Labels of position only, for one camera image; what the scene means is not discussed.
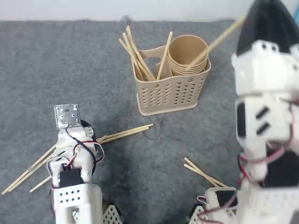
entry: perforated metal plate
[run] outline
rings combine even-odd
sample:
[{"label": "perforated metal plate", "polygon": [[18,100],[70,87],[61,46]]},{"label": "perforated metal plate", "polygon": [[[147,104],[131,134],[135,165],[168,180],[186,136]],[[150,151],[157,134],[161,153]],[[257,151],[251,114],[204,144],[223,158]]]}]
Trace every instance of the perforated metal plate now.
[{"label": "perforated metal plate", "polygon": [[[191,220],[189,221],[189,224],[206,224],[198,219],[198,214],[203,211],[204,211],[204,209],[201,206],[197,206],[190,218]],[[208,216],[201,216],[201,218],[209,220]]]},{"label": "perforated metal plate", "polygon": [[106,212],[103,215],[104,224],[122,224],[121,217],[119,216],[117,209],[114,205],[109,205]]}]

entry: black wire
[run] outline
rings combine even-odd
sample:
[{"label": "black wire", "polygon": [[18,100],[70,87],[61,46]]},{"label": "black wire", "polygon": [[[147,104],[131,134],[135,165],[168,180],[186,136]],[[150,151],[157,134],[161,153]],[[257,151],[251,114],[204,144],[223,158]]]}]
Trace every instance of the black wire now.
[{"label": "black wire", "polygon": [[67,127],[65,128],[65,131],[66,131],[66,133],[69,135],[70,138],[74,139],[80,146],[82,146],[84,149],[86,149],[86,151],[88,151],[89,154],[91,155],[91,157],[93,158],[93,170],[92,170],[92,175],[93,175],[93,173],[94,173],[94,171],[95,171],[95,168],[96,168],[96,166],[97,166],[97,160],[96,160],[96,158],[95,158],[93,152],[92,152],[86,145],[84,145],[83,142],[81,142],[81,141],[79,141],[78,139],[76,139],[75,137],[71,136],[71,134],[70,134],[70,133],[68,132],[68,130],[67,130]]}]

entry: perforated basket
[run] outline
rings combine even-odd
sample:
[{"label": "perforated basket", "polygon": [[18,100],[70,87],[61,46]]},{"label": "perforated basket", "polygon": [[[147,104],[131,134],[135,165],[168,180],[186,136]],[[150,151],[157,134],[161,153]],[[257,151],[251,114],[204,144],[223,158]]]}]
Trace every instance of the perforated basket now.
[{"label": "perforated basket", "polygon": [[[143,58],[162,58],[165,46],[139,51]],[[165,61],[162,80],[141,81],[133,65],[133,73],[137,86],[137,102],[139,112],[144,115],[153,115],[171,111],[190,109],[197,105],[200,91],[211,69],[208,60],[203,72],[190,76],[172,76],[168,60]]]}]

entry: gray carpet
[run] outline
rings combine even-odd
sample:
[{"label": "gray carpet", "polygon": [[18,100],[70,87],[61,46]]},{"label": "gray carpet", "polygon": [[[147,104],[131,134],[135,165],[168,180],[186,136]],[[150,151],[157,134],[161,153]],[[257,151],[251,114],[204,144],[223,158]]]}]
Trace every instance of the gray carpet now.
[{"label": "gray carpet", "polygon": [[[140,49],[174,35],[208,43],[232,21],[133,22]],[[209,183],[183,167],[184,157],[230,186],[236,185],[234,72],[230,56],[238,34],[214,50],[212,72],[191,110],[144,117],[135,99],[130,58],[118,42],[124,22],[0,22],[0,189],[14,181],[57,140],[53,105],[78,103],[97,136],[148,123],[144,133],[104,145],[93,182],[129,224],[182,224]],[[1,224],[55,223],[43,167],[0,197]]]}]

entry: scattered chopstick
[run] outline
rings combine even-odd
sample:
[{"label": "scattered chopstick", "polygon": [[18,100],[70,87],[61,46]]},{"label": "scattered chopstick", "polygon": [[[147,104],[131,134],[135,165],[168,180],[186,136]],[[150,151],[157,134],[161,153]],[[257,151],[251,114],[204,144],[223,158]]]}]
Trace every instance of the scattered chopstick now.
[{"label": "scattered chopstick", "polygon": [[35,191],[36,189],[38,189],[40,186],[42,186],[44,183],[48,182],[51,179],[52,179],[52,177],[48,176],[46,179],[44,179],[39,184],[37,184],[36,186],[34,186],[29,192],[32,193],[33,191]]},{"label": "scattered chopstick", "polygon": [[[124,132],[119,132],[119,133],[111,134],[111,135],[108,135],[108,136],[104,135],[103,137],[98,138],[97,141],[99,143],[106,143],[106,142],[109,142],[109,141],[113,141],[115,139],[119,139],[119,138],[122,138],[122,137],[129,136],[131,134],[135,134],[135,133],[138,133],[138,132],[141,132],[141,131],[148,130],[150,128],[150,126],[153,126],[153,125],[154,124],[143,125],[143,126],[140,126],[140,127],[132,128],[132,129],[124,131]],[[26,170],[19,178],[17,178],[7,189],[5,189],[2,192],[2,194],[5,194],[7,192],[11,192],[12,190],[14,190],[21,183],[23,183],[26,179],[28,179],[33,173],[35,173],[40,167],[42,167],[52,157],[52,156],[49,156],[49,157],[46,158],[46,156],[48,154],[50,154],[55,149],[55,146],[56,145],[54,145],[53,147],[51,147],[51,149],[49,149],[28,170]],[[39,188],[40,186],[42,186],[45,182],[47,182],[47,181],[44,180],[44,182],[41,185],[37,186],[37,188]]]},{"label": "scattered chopstick", "polygon": [[160,76],[161,76],[161,73],[162,73],[162,70],[163,70],[163,66],[164,66],[164,63],[165,63],[165,60],[166,60],[166,57],[167,57],[168,48],[169,48],[169,45],[170,45],[170,42],[171,42],[171,39],[172,39],[172,35],[173,35],[173,32],[170,32],[169,36],[168,36],[168,39],[167,39],[167,43],[166,43],[166,46],[165,46],[164,54],[163,54],[163,57],[162,57],[162,60],[161,60],[161,65],[160,65],[159,72],[158,72],[156,80],[160,79]]},{"label": "scattered chopstick", "polygon": [[198,63],[202,58],[204,58],[210,51],[216,48],[222,41],[224,41],[229,35],[232,34],[239,26],[245,22],[246,16],[243,16],[240,20],[234,22],[229,28],[227,28],[213,43],[209,45],[207,49],[201,52],[186,68],[189,70],[196,63]]},{"label": "scattered chopstick", "polygon": [[29,174],[34,167],[36,167],[42,160],[44,160],[50,153],[55,149],[56,145],[53,145],[41,158],[39,158],[35,163],[31,165],[19,178],[17,178],[12,184],[10,184],[3,192],[2,195],[7,193],[17,182]]},{"label": "scattered chopstick", "polygon": [[184,158],[184,160],[189,163],[188,164],[184,164],[184,167],[190,169],[191,171],[203,176],[204,178],[206,178],[214,187],[228,187],[227,185],[221,183],[220,181],[210,177],[209,175],[205,174],[201,169],[199,169],[191,160],[189,160],[187,157]]},{"label": "scattered chopstick", "polygon": [[44,161],[39,163],[36,167],[34,167],[31,172],[29,172],[26,176],[24,176],[22,179],[20,179],[13,187],[9,189],[9,192],[12,192],[16,187],[18,187],[21,183],[23,183],[25,180],[27,180],[33,173],[35,173],[40,167],[42,167],[50,158],[52,155],[47,157]]},{"label": "scattered chopstick", "polygon": [[124,132],[118,132],[118,133],[115,133],[115,134],[111,134],[111,135],[106,136],[103,140],[110,139],[110,138],[113,138],[113,137],[118,136],[118,135],[130,133],[130,132],[133,132],[133,131],[136,131],[136,130],[139,130],[139,129],[142,129],[142,128],[145,128],[145,127],[151,127],[153,125],[154,124],[143,125],[143,126],[140,126],[140,127],[136,127],[136,128],[132,128],[132,129],[126,130]]}]

